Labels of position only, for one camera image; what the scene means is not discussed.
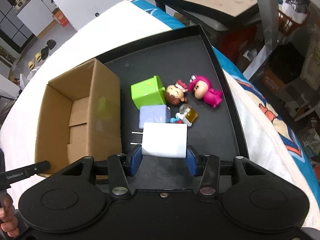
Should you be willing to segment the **person's left hand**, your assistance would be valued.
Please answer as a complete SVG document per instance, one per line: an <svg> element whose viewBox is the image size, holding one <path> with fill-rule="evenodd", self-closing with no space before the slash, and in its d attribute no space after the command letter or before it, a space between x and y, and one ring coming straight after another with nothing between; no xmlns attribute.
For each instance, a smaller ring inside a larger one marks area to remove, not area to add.
<svg viewBox="0 0 320 240"><path fill-rule="evenodd" d="M3 203L1 203L1 231L6 233L9 238L16 238L20 234L13 200L8 194L5 195Z"/></svg>

